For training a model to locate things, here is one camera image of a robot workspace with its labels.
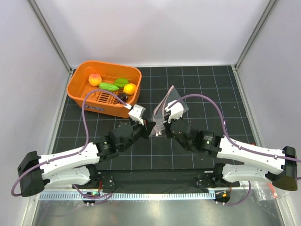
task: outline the white wall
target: white wall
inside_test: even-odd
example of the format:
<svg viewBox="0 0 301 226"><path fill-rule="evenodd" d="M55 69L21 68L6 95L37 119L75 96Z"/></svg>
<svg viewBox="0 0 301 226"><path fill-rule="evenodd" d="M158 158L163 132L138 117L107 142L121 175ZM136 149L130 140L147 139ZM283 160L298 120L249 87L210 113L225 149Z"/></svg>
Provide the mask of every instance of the white wall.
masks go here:
<svg viewBox="0 0 301 226"><path fill-rule="evenodd" d="M36 0L68 62L236 63L268 0Z"/></svg>
<svg viewBox="0 0 301 226"><path fill-rule="evenodd" d="M1 2L0 34L0 224L15 226L28 200L10 195L17 167L46 152L68 73L26 1Z"/></svg>
<svg viewBox="0 0 301 226"><path fill-rule="evenodd" d="M264 145L272 148L293 146L299 159L300 12L300 0L279 1L239 69ZM300 177L301 165L298 167ZM289 197L295 214L300 214L301 209L301 183L298 185L299 190L291 192Z"/></svg>

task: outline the green cucumber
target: green cucumber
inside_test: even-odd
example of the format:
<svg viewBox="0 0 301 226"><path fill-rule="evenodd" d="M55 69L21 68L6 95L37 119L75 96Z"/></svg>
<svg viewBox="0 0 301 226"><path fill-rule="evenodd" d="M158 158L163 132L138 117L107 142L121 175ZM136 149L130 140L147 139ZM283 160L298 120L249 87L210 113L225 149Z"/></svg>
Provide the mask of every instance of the green cucumber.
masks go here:
<svg viewBox="0 0 301 226"><path fill-rule="evenodd" d="M129 81L126 80L126 79L116 79L116 80L114 81L114 84L115 84L116 86L118 86L118 87L124 87L124 86L127 85L128 83L129 83Z"/></svg>
<svg viewBox="0 0 301 226"><path fill-rule="evenodd" d="M112 91L112 92L115 92L119 89L118 86L112 84L112 83L108 83L108 82L101 82L99 84L99 88L100 89L104 89L104 90L108 90L108 91Z"/></svg>

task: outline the peach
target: peach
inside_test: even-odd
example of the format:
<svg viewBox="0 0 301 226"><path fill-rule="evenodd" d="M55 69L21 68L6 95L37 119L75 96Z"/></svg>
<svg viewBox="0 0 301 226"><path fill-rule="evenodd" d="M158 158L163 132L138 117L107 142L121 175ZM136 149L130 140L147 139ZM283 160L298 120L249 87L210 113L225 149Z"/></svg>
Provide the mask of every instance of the peach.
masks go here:
<svg viewBox="0 0 301 226"><path fill-rule="evenodd" d="M98 86L102 82L102 78L99 74L90 74L89 75L89 84L91 86Z"/></svg>

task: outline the plastic basket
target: plastic basket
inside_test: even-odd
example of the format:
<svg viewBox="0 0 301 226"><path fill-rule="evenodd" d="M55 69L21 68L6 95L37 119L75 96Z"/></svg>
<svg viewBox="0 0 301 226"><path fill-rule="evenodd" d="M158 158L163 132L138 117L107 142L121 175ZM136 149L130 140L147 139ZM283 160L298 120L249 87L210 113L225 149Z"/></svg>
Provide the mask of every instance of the plastic basket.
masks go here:
<svg viewBox="0 0 301 226"><path fill-rule="evenodd" d="M98 87L90 86L88 78L90 74L99 74L103 82L113 83L118 78L129 80L130 83L137 85L137 90L133 95L128 96L127 103L135 105L140 95L141 72L134 67L110 64L97 61L87 61L82 63L67 86L67 94L70 98L82 107L85 96L92 90ZM115 94L121 93L123 90L113 92ZM121 104L112 95L104 92L95 92L91 94L86 100L85 110L128 118L128 109Z"/></svg>

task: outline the basket label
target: basket label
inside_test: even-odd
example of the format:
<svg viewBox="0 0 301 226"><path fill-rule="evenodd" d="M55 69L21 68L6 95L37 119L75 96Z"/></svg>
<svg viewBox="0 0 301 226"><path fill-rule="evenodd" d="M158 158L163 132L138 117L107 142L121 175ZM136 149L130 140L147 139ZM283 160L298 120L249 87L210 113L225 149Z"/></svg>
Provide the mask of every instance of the basket label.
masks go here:
<svg viewBox="0 0 301 226"><path fill-rule="evenodd" d="M98 111L104 112L104 109L99 108L99 107L91 107L91 106L89 106L89 105L85 105L85 108L90 108L90 109L94 109L94 110L98 110Z"/></svg>

